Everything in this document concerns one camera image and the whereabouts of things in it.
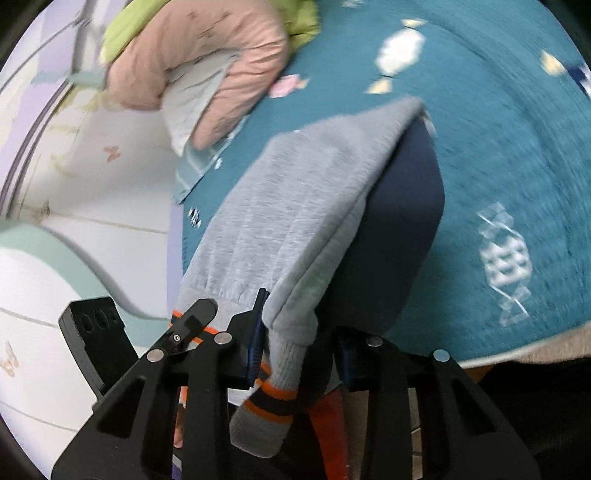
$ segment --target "pink cushion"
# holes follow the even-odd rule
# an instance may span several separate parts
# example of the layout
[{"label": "pink cushion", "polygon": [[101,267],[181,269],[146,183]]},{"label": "pink cushion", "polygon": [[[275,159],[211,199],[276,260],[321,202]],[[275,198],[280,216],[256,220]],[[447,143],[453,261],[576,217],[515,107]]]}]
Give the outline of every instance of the pink cushion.
[{"label": "pink cushion", "polygon": [[242,56],[193,131],[201,150],[231,131],[285,67],[287,33],[267,0],[171,0],[111,65],[109,92],[128,108],[160,109],[167,70],[221,48]]}]

